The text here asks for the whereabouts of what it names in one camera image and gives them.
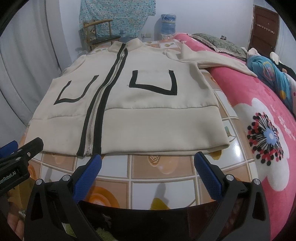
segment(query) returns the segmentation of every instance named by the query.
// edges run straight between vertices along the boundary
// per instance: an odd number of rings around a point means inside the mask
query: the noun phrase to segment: wooden door
[[[255,5],[254,23],[249,49],[269,57],[274,52],[279,33],[279,15],[276,12]]]

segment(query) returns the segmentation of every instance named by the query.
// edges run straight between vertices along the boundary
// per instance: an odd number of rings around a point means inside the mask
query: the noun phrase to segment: jacket sleeve
[[[181,53],[167,49],[166,56],[182,63],[196,62],[198,68],[223,66],[237,70],[243,74],[257,77],[244,63],[236,59],[206,50],[195,52],[184,43],[181,45]]]
[[[68,68],[64,69],[61,76],[65,76],[71,72],[73,72],[75,69],[77,69],[79,66],[81,66],[85,61],[86,55],[81,55],[78,59],[75,60],[73,64],[71,64]]]

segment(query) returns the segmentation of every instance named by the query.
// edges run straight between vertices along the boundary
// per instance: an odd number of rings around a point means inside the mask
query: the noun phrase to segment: blue patterned cloth
[[[81,0],[80,30],[90,20],[113,19],[112,34],[137,37],[149,15],[155,15],[155,0]],[[97,36],[109,35],[108,23],[96,25]]]
[[[294,115],[291,86],[285,74],[270,59],[260,55],[249,57],[247,67],[258,76],[258,79],[277,94],[288,110]]]

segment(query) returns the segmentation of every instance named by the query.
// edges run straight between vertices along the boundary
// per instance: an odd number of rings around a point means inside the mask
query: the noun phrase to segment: white flower print
[[[241,103],[234,110],[246,128],[259,179],[267,177],[274,190],[284,190],[289,181],[289,149],[270,111],[257,98],[252,106]]]

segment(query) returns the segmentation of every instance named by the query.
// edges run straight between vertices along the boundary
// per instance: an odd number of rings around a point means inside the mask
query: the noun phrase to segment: human hand
[[[7,216],[7,223],[16,235],[23,240],[24,238],[24,222],[20,219],[19,208],[13,202],[9,202],[9,212]]]

